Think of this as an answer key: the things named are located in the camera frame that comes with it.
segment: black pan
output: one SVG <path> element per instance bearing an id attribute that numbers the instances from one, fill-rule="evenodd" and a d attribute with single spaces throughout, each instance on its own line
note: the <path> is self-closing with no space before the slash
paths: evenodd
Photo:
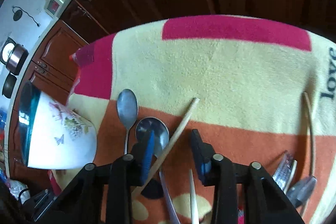
<path id="1" fill-rule="evenodd" d="M 7 97 L 8 99 L 10 99 L 12 96 L 16 80 L 16 77 L 13 74 L 9 73 L 6 77 L 5 83 L 3 84 L 2 95 Z"/>

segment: black cord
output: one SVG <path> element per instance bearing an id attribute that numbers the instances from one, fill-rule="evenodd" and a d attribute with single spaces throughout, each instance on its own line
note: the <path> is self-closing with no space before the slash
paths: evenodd
<path id="1" fill-rule="evenodd" d="M 22 195 L 24 192 L 28 191 L 28 190 L 29 190 L 29 189 L 26 188 L 26 189 L 21 190 L 21 192 L 19 193 L 18 201 L 20 202 L 21 205 L 22 205 L 22 202 L 21 202 L 21 195 Z"/>
<path id="2" fill-rule="evenodd" d="M 30 17 L 34 20 L 34 22 L 36 23 L 36 25 L 37 25 L 38 27 L 40 26 L 40 24 L 37 23 L 37 22 L 35 21 L 35 19 L 34 19 L 30 14 L 28 14 L 24 9 L 22 9 L 22 8 L 19 7 L 19 6 L 13 6 L 13 7 L 12 7 L 12 11 L 13 11 L 13 13 L 15 13 L 15 12 L 14 12 L 14 8 L 19 8 L 20 10 L 22 10 L 23 12 L 25 12 L 28 16 L 30 16 Z"/>

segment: metal pot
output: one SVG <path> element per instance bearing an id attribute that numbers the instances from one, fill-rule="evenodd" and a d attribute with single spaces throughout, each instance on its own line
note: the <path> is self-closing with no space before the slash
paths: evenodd
<path id="1" fill-rule="evenodd" d="M 9 54 L 6 69 L 14 75 L 19 75 L 27 56 L 28 51 L 22 45 L 16 44 Z"/>
<path id="2" fill-rule="evenodd" d="M 8 99 L 10 99 L 12 96 L 16 80 L 16 77 L 13 74 L 9 73 L 6 77 L 5 83 L 3 84 L 2 95 L 7 97 Z"/>

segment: tablecloth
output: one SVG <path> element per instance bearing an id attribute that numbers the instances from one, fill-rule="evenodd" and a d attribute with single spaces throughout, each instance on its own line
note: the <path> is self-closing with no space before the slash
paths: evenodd
<path id="1" fill-rule="evenodd" d="M 97 129 L 97 165 L 123 154 L 126 130 L 116 111 L 123 89 L 137 97 L 138 120 L 157 117 L 171 133 L 192 98 L 200 98 L 163 165 L 181 223 L 190 223 L 190 168 L 200 218 L 211 211 L 213 200 L 214 188 L 203 187 L 197 179 L 188 141 L 193 128 L 233 162 L 258 161 L 273 174 L 288 150 L 298 161 L 294 182 L 308 175 L 304 91 L 312 104 L 318 180 L 304 221 L 321 223 L 335 206 L 336 46 L 326 38 L 270 20 L 195 16 L 123 30 L 79 49 L 72 58 L 79 73 L 68 106 Z M 134 133 L 135 126 L 129 145 L 135 142 Z M 61 188 L 76 172 L 57 176 Z M 140 196 L 133 202 L 133 218 L 135 223 L 166 223 L 164 199 Z"/>

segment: countertop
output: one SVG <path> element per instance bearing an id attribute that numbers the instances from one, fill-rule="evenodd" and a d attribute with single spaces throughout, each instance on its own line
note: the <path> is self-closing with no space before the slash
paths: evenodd
<path id="1" fill-rule="evenodd" d="M 22 69 L 21 72 L 19 73 L 19 75 L 17 76 L 17 81 L 16 84 L 14 86 L 13 89 L 13 93 L 9 102 L 9 107 L 8 107 L 8 111 L 7 111 L 7 119 L 6 119 L 6 126 L 5 126 L 5 140 L 4 140 L 4 156 L 5 156 L 5 167 L 6 167 L 6 175 L 7 177 L 10 177 L 9 174 L 9 165 L 8 165 L 8 134 L 9 134 L 9 125 L 10 125 L 10 121 L 11 121 L 11 116 L 12 116 L 12 111 L 13 111 L 13 106 L 14 106 L 14 101 L 17 95 L 17 91 L 19 89 L 19 86 L 21 84 L 22 78 L 28 68 L 28 65 L 30 63 L 30 61 L 33 58 L 33 55 L 35 54 L 36 50 L 38 49 L 39 45 L 42 43 L 44 37 L 48 34 L 48 32 L 51 30 L 51 28 L 54 26 L 54 24 L 59 20 L 60 16 L 62 15 L 62 13 L 64 12 L 64 10 L 67 8 L 67 6 L 69 5 L 69 3 L 72 0 L 66 0 L 64 2 L 64 4 L 62 5 L 61 9 L 55 14 L 55 17 L 53 18 L 53 20 L 49 23 L 49 25 L 46 27 L 46 29 L 43 31 L 43 33 L 40 35 L 39 39 L 37 40 L 37 42 L 35 43 L 33 49 L 31 50 L 31 52 L 29 53 Z"/>

